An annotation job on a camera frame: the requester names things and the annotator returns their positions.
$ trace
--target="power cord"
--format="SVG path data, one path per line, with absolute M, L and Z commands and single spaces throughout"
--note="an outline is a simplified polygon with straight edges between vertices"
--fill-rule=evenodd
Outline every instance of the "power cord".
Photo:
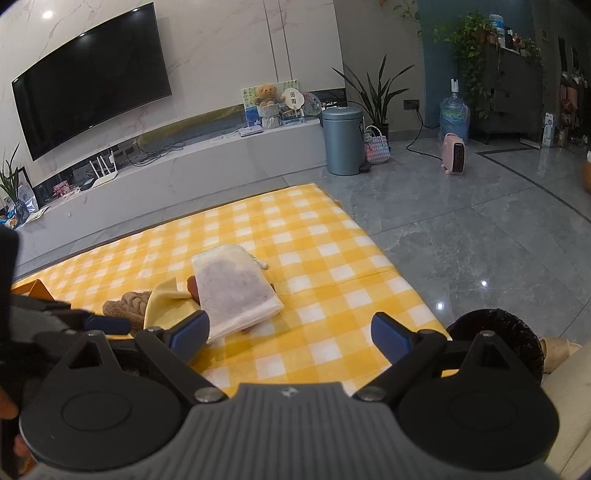
M 140 161 L 130 160 L 129 163 L 131 163 L 134 167 L 145 167 L 146 165 L 150 165 L 151 163 L 155 162 L 156 160 L 159 160 L 160 158 L 165 157 L 166 155 L 168 155 L 171 152 L 181 151 L 185 147 L 185 145 L 187 145 L 185 142 L 176 142 L 172 145 L 168 145 L 168 146 L 160 148 L 158 150 L 154 150 L 153 152 L 146 152 L 138 144 L 138 148 L 139 148 L 140 152 L 145 153 L 147 156 Z
M 423 122 L 423 116 L 421 115 L 421 112 L 419 112 L 419 111 L 418 111 L 418 108 L 415 110 L 415 112 L 417 113 L 417 118 L 418 118 L 418 119 L 419 119 L 419 121 L 421 122 L 421 128 L 419 129 L 419 131 L 418 131 L 418 135 L 416 136 L 416 138 L 413 140 L 413 142 L 412 142 L 410 145 L 408 145 L 408 146 L 406 147 L 406 149 L 407 149 L 409 152 L 418 153 L 419 155 L 426 155 L 426 156 L 428 156 L 428 157 L 433 157 L 433 158 L 436 158 L 436 159 L 438 159 L 438 160 L 441 160 L 441 161 L 443 161 L 443 160 L 441 159 L 441 157 L 438 157 L 438 156 L 436 156 L 436 155 L 431 155 L 430 153 L 419 152 L 419 151 L 417 151 L 417 150 L 413 150 L 412 148 L 410 148 L 410 147 L 412 147 L 412 146 L 413 146 L 413 145 L 416 143 L 416 141 L 418 140 L 418 138 L 421 136 L 421 133 L 423 132 L 423 128 L 428 128 L 428 129 L 430 129 L 430 130 L 435 130 L 435 129 L 439 128 L 439 127 L 428 127 L 427 125 L 425 125 L 425 122 Z

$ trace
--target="mat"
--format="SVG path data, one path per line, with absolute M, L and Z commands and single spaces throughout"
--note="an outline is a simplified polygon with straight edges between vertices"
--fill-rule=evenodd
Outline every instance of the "mat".
M 285 309 L 245 333 L 202 349 L 192 367 L 232 395 L 240 382 L 341 381 L 349 393 L 388 367 L 369 331 L 383 311 L 406 327 L 444 332 L 369 236 L 316 185 L 291 187 L 175 220 L 50 267 L 40 278 L 56 299 L 101 312 L 126 291 L 171 277 L 180 288 L 191 257 L 239 244 Z

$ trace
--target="television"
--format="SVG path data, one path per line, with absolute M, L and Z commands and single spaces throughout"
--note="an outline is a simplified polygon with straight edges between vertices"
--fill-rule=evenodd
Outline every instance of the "television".
M 56 49 L 12 82 L 33 160 L 95 125 L 172 95 L 154 4 Z

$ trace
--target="trash can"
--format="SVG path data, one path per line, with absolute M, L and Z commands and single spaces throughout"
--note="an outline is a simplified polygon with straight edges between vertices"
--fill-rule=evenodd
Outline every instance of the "trash can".
M 337 106 L 322 112 L 326 167 L 334 175 L 357 175 L 365 162 L 363 110 Z

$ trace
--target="blue gripper pad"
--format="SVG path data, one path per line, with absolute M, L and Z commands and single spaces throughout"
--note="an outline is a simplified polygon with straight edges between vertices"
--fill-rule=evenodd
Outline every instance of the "blue gripper pad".
M 391 364 L 410 352 L 415 335 L 384 312 L 376 313 L 371 320 L 372 342 Z
M 91 315 L 84 321 L 84 330 L 101 330 L 106 335 L 127 335 L 131 331 L 131 322 L 117 317 Z
M 209 337 L 209 317 L 199 310 L 179 322 L 163 335 L 164 344 L 186 364 L 191 361 Z

